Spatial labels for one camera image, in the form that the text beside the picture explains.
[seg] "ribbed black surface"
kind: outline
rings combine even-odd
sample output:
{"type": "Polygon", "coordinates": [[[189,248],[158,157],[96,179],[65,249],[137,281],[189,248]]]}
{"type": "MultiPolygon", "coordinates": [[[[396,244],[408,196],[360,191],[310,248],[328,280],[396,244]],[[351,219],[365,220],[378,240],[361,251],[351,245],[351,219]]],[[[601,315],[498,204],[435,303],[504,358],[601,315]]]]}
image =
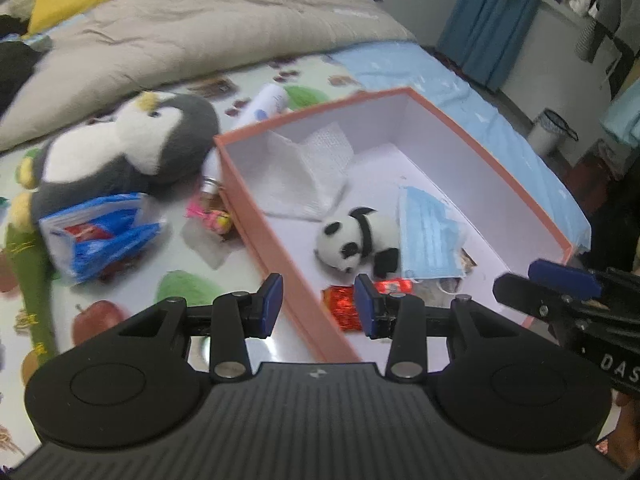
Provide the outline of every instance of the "ribbed black surface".
{"type": "Polygon", "coordinates": [[[215,387],[197,416],[147,446],[83,453],[47,444],[11,476],[607,480],[618,473],[590,446],[528,456],[479,444],[448,426],[419,388],[385,381],[374,365],[272,363],[250,381],[215,387]]]}

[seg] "blue surgical mask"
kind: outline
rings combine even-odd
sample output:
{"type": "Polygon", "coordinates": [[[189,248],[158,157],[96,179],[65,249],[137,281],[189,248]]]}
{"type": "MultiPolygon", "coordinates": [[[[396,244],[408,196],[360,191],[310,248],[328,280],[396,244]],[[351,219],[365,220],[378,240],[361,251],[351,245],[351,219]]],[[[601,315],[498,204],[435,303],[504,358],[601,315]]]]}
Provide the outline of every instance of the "blue surgical mask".
{"type": "Polygon", "coordinates": [[[400,260],[403,278],[462,278],[462,237],[445,205],[417,187],[400,191],[400,260]]]}

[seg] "gray quilt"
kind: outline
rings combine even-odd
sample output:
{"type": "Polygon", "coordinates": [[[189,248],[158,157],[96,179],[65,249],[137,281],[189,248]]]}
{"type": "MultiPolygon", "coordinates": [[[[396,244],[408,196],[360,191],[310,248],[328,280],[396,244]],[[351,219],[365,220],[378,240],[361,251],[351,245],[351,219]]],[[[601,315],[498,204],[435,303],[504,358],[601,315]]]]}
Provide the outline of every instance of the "gray quilt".
{"type": "Polygon", "coordinates": [[[52,33],[54,48],[0,122],[0,150],[163,83],[411,38],[372,0],[111,0],[52,33]]]}

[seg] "stuffed animal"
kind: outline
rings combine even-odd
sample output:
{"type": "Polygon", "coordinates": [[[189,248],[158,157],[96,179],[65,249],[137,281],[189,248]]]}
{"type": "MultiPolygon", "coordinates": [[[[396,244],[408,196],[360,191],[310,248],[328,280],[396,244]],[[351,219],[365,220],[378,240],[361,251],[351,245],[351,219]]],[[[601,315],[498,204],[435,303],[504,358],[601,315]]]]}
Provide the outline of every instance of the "stuffed animal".
{"type": "Polygon", "coordinates": [[[342,272],[352,272],[373,254],[373,275],[384,279],[396,272],[400,260],[398,223],[370,207],[348,216],[329,218],[316,238],[316,256],[342,272]]]}
{"type": "Polygon", "coordinates": [[[143,92],[113,121],[73,128],[29,152],[16,177],[26,189],[38,189],[12,201],[11,222],[30,232],[41,218],[92,198],[146,192],[196,173],[218,131],[206,99],[143,92]]]}

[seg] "curtain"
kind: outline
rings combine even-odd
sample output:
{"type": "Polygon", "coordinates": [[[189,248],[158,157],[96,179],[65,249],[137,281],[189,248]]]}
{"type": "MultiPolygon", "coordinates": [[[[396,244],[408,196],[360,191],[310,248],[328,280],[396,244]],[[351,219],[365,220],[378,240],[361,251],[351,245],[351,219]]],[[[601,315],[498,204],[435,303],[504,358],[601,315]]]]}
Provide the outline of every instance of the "curtain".
{"type": "Polygon", "coordinates": [[[458,0],[437,50],[496,91],[515,63],[540,0],[458,0]]]}

